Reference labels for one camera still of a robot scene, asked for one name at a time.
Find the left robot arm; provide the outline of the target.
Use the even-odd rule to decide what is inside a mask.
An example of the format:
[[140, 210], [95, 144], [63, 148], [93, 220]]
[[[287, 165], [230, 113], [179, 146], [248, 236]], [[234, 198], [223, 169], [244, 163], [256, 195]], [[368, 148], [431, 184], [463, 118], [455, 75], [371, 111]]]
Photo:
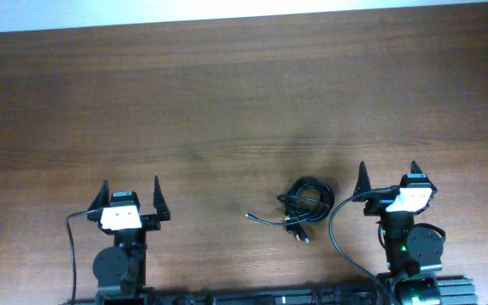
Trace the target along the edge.
[[154, 213], [141, 214], [134, 191], [112, 193], [107, 181], [87, 209], [87, 218], [103, 233], [114, 238], [111, 247], [94, 258], [92, 273], [97, 279], [96, 304], [157, 304], [152, 287], [146, 286], [147, 233], [161, 229], [171, 214], [154, 179]]

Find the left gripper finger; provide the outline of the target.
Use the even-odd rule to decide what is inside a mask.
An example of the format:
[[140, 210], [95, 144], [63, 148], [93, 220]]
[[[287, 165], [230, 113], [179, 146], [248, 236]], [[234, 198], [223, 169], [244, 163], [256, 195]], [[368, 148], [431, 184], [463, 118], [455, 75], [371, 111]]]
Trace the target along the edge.
[[88, 211], [99, 210], [101, 208], [107, 207], [109, 205], [109, 197], [109, 183], [107, 180], [105, 180], [101, 186], [99, 193], [96, 195], [91, 205], [89, 206]]
[[169, 221], [171, 220], [171, 214], [167, 203], [165, 202], [164, 195], [161, 190], [159, 178], [155, 176], [154, 178], [154, 192], [153, 192], [153, 206], [156, 209], [157, 216], [159, 217], [160, 221]]

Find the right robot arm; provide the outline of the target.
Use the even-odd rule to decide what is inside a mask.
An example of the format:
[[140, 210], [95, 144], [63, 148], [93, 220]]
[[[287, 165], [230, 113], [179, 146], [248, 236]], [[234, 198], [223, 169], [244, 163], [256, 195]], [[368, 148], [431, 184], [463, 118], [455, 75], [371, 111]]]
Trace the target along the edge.
[[415, 161], [399, 184], [376, 189], [371, 186], [365, 163], [359, 164], [353, 194], [357, 202], [365, 204], [364, 215], [380, 218], [379, 234], [389, 272], [380, 275], [379, 281], [385, 300], [391, 304], [402, 303], [397, 291], [399, 283], [442, 269], [445, 231], [415, 222], [415, 217], [430, 207], [436, 193], [436, 186]]

